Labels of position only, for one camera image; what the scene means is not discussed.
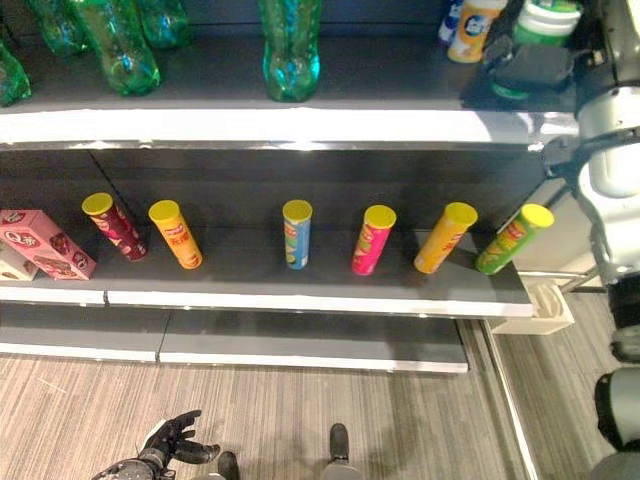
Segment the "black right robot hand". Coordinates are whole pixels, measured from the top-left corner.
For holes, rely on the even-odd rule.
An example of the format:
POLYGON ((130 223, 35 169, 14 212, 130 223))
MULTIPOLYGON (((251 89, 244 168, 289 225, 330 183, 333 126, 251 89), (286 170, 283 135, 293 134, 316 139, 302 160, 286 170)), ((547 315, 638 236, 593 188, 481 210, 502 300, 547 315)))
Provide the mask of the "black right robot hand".
POLYGON ((566 44, 574 29, 516 21, 509 32, 493 38, 482 56, 493 92, 523 100, 532 93, 562 88, 573 70, 566 44))

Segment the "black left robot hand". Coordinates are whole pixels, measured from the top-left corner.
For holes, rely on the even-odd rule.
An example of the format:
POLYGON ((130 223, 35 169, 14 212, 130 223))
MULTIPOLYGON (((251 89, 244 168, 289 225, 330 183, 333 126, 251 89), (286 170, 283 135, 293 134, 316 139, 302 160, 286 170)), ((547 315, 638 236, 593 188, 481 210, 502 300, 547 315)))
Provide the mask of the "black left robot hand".
POLYGON ((189 427, 201 413, 201 410, 192 410, 161 423, 137 458, 149 463, 156 473, 167 471, 172 460, 195 465, 212 462, 220 453, 220 446, 191 441, 195 431, 189 427))

